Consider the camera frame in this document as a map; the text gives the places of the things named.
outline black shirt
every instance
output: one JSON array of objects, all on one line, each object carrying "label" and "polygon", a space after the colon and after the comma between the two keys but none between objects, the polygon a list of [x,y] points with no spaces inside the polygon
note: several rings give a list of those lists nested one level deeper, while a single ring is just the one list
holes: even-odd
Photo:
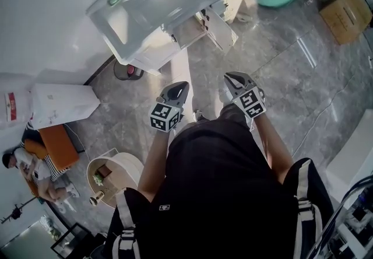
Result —
[{"label": "black shirt", "polygon": [[183,131],[169,147],[153,202],[146,209],[130,203],[142,259],[293,257],[298,201],[236,122]]}]

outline orange cushion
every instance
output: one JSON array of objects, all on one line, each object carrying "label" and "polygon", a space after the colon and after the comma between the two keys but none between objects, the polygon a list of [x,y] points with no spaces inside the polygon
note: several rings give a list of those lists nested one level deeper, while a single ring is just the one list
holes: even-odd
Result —
[{"label": "orange cushion", "polygon": [[24,148],[28,152],[35,154],[38,159],[44,159],[48,155],[48,151],[42,144],[30,139],[24,140]]},{"label": "orange cushion", "polygon": [[42,128],[39,132],[54,166],[59,171],[79,160],[79,155],[62,124]]}]

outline cable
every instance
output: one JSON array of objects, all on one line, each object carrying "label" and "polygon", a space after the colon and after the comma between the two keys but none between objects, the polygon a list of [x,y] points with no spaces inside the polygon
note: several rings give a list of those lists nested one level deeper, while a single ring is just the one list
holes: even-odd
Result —
[{"label": "cable", "polygon": [[305,134],[305,136],[304,136],[302,142],[299,144],[297,150],[295,150],[295,152],[293,153],[293,156],[297,153],[297,151],[299,150],[299,148],[302,147],[304,141],[307,139],[307,136],[309,135],[309,133],[311,132],[311,130],[314,128],[314,126],[315,126],[316,122],[318,121],[319,117],[321,116],[321,114],[324,113],[324,112],[325,112],[325,111],[326,111],[326,110],[327,110],[327,109],[332,105],[332,103],[333,103],[334,99],[336,98],[336,96],[337,96],[339,93],[343,92],[343,91],[346,89],[346,87],[349,85],[350,81],[353,79],[354,76],[355,76],[355,74],[353,74],[353,76],[349,79],[349,81],[347,82],[347,84],[345,85],[345,87],[344,87],[342,90],[339,90],[339,91],[338,91],[338,92],[333,96],[332,101],[329,103],[329,105],[328,105],[325,109],[323,109],[323,110],[322,110],[322,111],[317,115],[315,122],[313,123],[313,125],[311,126],[311,128],[307,131],[307,133]]},{"label": "cable", "polygon": [[252,126],[252,123],[254,122],[254,118],[251,119],[251,125],[250,125],[250,132],[252,132],[254,130],[254,126]]},{"label": "cable", "polygon": [[83,147],[83,149],[84,149],[84,152],[86,153],[86,156],[87,156],[88,160],[90,160],[90,159],[89,159],[89,156],[88,156],[88,153],[87,153],[87,151],[86,151],[86,148],[84,147],[83,143],[81,142],[79,136],[76,134],[75,131],[73,131],[73,130],[71,129],[70,126],[68,126],[66,123],[64,123],[64,124],[69,128],[69,130],[71,130],[71,132],[72,132],[74,135],[76,135],[76,137],[78,138],[80,144],[82,145],[82,147]]}]

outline backpack strap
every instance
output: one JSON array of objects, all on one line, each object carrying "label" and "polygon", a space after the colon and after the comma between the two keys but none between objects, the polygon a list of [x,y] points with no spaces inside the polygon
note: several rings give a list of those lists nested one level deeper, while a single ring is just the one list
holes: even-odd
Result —
[{"label": "backpack strap", "polygon": [[126,188],[115,195],[117,201],[117,208],[119,217],[125,229],[121,235],[115,239],[112,247],[112,258],[113,259],[141,259],[139,246],[135,238],[135,232],[128,230],[128,228],[134,228],[135,223],[131,215],[131,211],[128,206],[126,199]]},{"label": "backpack strap", "polygon": [[134,222],[132,219],[131,211],[129,210],[128,203],[125,196],[126,188],[121,190],[118,194],[115,195],[115,199],[117,200],[117,207],[119,211],[119,216],[121,218],[123,228],[127,229],[130,227],[134,227]]},{"label": "backpack strap", "polygon": [[308,200],[308,169],[311,160],[305,161],[298,171],[298,221],[293,259],[306,258],[322,232],[319,208]]},{"label": "backpack strap", "polygon": [[133,230],[124,230],[115,239],[112,247],[112,259],[141,259],[138,243]]}]

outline marble floor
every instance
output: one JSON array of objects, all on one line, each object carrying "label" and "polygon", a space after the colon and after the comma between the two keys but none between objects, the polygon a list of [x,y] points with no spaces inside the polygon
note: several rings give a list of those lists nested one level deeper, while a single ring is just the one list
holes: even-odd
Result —
[{"label": "marble floor", "polygon": [[[164,66],[161,76],[145,73],[137,81],[120,81],[112,62],[92,81],[101,105],[88,119],[69,124],[87,152],[67,173],[82,195],[71,199],[76,212],[64,215],[69,223],[78,221],[94,233],[108,229],[113,210],[102,203],[95,208],[89,204],[87,164],[112,148],[145,162],[154,135],[147,114],[163,86],[191,83],[184,123],[192,120],[192,106],[213,119],[222,107],[222,76],[227,71],[251,74],[265,91],[267,114],[294,160],[312,158],[325,180],[325,167],[365,109],[373,107],[373,70],[368,63],[372,51],[366,38],[361,35],[353,43],[338,45],[318,15],[316,2],[309,0],[280,9],[245,0],[232,28],[239,39],[227,55],[205,37]],[[258,139],[256,130],[253,133]]]}]

